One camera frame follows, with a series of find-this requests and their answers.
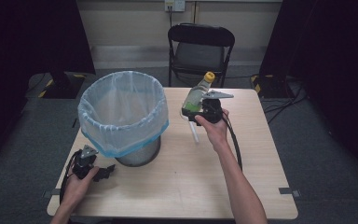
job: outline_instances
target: black folding chair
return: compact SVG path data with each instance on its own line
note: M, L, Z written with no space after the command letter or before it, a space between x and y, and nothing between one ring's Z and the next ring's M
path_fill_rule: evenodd
M235 37L228 29L218 26L180 23L168 32L170 42L169 83L172 85L172 71L178 73L205 75L214 72L220 87L225 77Z

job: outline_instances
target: chair seat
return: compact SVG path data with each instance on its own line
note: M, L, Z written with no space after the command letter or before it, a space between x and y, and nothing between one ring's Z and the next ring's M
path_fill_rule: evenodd
M223 47L179 43L173 64L177 69L222 72L224 53Z

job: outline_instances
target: table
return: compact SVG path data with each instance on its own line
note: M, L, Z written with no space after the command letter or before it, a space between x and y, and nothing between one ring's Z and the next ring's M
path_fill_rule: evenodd
M165 88L170 126L161 136L157 157L142 167L126 167L115 159L99 155L95 165L116 164L109 179L92 183L74 215L90 217L152 218L233 218L227 187L217 154L206 132L196 126L199 142L193 138L189 123L179 116L189 88ZM222 99L229 111L241 150L243 172L254 187L267 218L297 217L292 194L280 194L289 188L274 141L258 96L254 90L216 89L234 94ZM230 135L229 143L234 152ZM81 131L68 156L85 144L92 146ZM61 187L64 168L57 183ZM54 215L59 196L53 195L48 213Z

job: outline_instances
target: black curtain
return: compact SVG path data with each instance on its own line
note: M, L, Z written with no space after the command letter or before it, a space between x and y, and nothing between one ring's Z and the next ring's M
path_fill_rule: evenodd
M283 0L261 73L302 78L332 134L358 159L358 1Z
M95 74L76 0L0 0L0 145L31 76Z

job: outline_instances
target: plastic bag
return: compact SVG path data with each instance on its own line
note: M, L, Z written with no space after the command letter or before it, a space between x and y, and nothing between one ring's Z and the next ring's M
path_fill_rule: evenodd
M82 133L105 156L123 157L156 140L168 127L164 89L133 71L98 79L77 108Z

